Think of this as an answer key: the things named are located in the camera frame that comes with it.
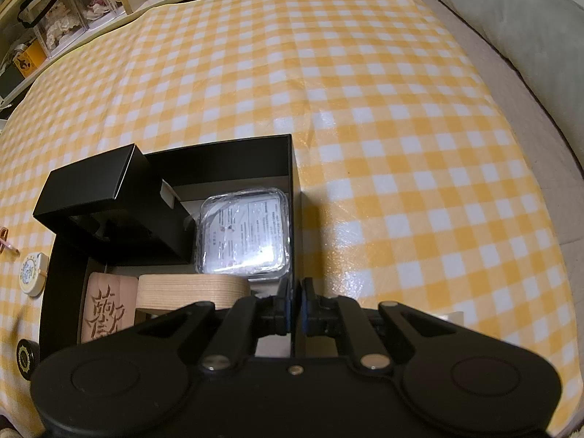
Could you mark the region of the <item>clear square plastic container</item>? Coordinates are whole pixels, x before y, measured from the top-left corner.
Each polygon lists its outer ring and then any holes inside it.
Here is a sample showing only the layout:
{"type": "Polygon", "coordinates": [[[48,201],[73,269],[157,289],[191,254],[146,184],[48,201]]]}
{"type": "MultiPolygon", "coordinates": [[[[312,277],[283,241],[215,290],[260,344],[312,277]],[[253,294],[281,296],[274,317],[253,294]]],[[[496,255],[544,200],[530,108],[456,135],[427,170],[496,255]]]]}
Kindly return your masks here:
{"type": "Polygon", "coordinates": [[[197,235],[197,270],[202,274],[272,281],[289,271],[289,205],[277,188],[208,198],[200,207],[197,235]]]}

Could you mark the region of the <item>light wooden oval box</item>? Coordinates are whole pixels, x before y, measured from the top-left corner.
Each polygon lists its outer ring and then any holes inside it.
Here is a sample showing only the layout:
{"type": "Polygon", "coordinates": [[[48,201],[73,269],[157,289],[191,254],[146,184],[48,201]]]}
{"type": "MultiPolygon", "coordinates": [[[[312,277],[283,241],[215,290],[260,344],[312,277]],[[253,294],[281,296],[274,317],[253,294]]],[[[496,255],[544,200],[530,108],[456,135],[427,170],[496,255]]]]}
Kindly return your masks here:
{"type": "Polygon", "coordinates": [[[250,295],[249,280],[219,274],[144,274],[139,276],[134,320],[158,316],[198,301],[210,301],[217,310],[230,308],[250,295]]]}

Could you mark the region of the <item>wooden carved character block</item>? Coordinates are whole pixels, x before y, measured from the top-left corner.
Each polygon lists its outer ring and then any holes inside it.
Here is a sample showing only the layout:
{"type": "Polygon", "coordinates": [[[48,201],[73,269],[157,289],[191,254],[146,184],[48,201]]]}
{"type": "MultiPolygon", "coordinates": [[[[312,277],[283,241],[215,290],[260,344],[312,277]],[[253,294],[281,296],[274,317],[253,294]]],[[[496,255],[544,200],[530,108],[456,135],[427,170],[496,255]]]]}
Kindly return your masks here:
{"type": "Polygon", "coordinates": [[[131,276],[98,272],[89,276],[81,321],[82,343],[135,324],[138,283],[131,276]]]}

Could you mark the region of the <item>black storage box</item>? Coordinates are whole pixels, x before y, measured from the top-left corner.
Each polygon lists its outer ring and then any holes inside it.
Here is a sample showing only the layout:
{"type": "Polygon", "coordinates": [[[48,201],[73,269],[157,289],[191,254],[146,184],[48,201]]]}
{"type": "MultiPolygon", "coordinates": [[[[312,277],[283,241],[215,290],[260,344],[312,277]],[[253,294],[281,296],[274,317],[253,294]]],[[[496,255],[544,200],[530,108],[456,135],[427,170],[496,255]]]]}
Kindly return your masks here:
{"type": "Polygon", "coordinates": [[[81,321],[89,276],[93,272],[139,276],[196,271],[197,223],[203,202],[214,195],[255,188],[277,188],[289,205],[291,265],[279,280],[253,281],[261,296],[275,296],[289,281],[290,319],[300,273],[302,242],[300,182],[291,135],[243,138],[144,153],[174,190],[195,224],[194,256],[187,264],[117,265],[72,238],[55,235],[43,291],[39,323],[39,357],[46,359],[80,341],[81,321]]]}

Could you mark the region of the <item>small black cardboard box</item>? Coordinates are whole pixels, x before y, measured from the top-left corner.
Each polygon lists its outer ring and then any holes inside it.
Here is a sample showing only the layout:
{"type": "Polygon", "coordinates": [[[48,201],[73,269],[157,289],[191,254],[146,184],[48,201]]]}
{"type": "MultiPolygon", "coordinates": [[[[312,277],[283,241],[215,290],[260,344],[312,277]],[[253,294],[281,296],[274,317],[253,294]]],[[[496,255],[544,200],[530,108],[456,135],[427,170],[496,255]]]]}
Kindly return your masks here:
{"type": "Polygon", "coordinates": [[[194,256],[190,213],[136,145],[50,172],[34,218],[117,265],[187,264],[194,256]]]}

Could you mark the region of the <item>white round tape measure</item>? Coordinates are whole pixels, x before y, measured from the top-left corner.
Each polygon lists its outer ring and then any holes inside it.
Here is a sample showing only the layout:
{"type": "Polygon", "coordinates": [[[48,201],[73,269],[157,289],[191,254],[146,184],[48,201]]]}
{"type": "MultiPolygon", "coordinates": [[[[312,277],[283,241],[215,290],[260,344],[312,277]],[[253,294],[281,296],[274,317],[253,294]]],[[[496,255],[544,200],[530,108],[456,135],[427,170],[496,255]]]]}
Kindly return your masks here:
{"type": "Polygon", "coordinates": [[[39,297],[46,284],[47,267],[50,258],[43,252],[28,254],[20,268],[19,285],[29,297],[39,297]]]}

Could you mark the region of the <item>black round tin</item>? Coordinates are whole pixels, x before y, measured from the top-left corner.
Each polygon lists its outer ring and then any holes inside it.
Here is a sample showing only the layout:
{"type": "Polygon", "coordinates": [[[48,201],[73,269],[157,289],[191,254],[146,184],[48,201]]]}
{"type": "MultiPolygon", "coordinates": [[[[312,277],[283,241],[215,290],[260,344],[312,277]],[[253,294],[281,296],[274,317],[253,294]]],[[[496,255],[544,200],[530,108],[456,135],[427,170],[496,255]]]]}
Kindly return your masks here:
{"type": "Polygon", "coordinates": [[[29,339],[20,339],[16,348],[16,362],[21,376],[30,381],[39,365],[39,344],[29,339]]]}

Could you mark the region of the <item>yellow checkered tablecloth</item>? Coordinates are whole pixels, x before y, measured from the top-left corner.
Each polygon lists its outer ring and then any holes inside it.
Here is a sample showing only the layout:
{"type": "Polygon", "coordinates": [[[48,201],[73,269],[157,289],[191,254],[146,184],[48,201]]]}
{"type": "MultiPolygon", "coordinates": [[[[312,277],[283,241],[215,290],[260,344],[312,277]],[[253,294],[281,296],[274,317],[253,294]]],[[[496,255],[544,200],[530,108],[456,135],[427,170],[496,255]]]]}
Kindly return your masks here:
{"type": "Polygon", "coordinates": [[[303,270],[365,307],[461,311],[559,372],[559,433],[582,395],[568,275],[537,180],[464,50],[422,0],[198,0],[155,7],[47,69],[1,135],[1,223],[32,216],[50,171],[292,135],[303,270]]]}

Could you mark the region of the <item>yellow box on shelf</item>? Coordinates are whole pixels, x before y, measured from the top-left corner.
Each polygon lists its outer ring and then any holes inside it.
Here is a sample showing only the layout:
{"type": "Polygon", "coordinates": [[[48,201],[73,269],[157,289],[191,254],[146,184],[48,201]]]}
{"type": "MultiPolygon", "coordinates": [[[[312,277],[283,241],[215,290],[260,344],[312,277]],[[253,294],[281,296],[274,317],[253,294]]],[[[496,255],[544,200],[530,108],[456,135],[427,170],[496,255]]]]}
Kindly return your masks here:
{"type": "Polygon", "coordinates": [[[25,77],[31,76],[46,61],[46,52],[38,39],[19,43],[15,48],[13,62],[25,77]]]}

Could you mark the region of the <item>grey pillow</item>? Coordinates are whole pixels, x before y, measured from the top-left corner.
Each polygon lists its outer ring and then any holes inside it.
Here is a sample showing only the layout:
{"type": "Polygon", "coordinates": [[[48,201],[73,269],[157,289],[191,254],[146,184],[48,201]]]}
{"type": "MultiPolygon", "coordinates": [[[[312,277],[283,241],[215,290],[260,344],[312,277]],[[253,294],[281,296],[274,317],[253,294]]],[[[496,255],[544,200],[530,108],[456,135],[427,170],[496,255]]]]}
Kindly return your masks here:
{"type": "Polygon", "coordinates": [[[510,60],[583,158],[583,8],[572,0],[441,0],[510,60]]]}

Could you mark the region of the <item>doll in clear case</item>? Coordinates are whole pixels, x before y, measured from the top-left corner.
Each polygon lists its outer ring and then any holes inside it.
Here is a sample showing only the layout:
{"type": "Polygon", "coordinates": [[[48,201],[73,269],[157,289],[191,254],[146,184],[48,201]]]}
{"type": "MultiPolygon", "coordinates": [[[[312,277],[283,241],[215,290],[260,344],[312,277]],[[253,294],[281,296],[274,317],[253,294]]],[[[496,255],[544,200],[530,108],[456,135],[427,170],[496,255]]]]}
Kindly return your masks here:
{"type": "Polygon", "coordinates": [[[74,0],[24,0],[17,21],[34,31],[48,57],[55,57],[87,31],[74,0]]]}

